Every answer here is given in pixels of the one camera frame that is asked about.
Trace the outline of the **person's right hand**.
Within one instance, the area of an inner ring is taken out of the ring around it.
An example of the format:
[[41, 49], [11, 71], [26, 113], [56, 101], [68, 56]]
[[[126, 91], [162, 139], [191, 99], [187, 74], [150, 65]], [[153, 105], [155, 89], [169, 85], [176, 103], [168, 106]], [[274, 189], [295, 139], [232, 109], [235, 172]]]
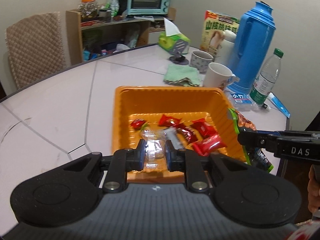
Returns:
[[314, 213], [320, 206], [319, 183], [316, 181], [313, 165], [309, 171], [308, 183], [308, 210]]

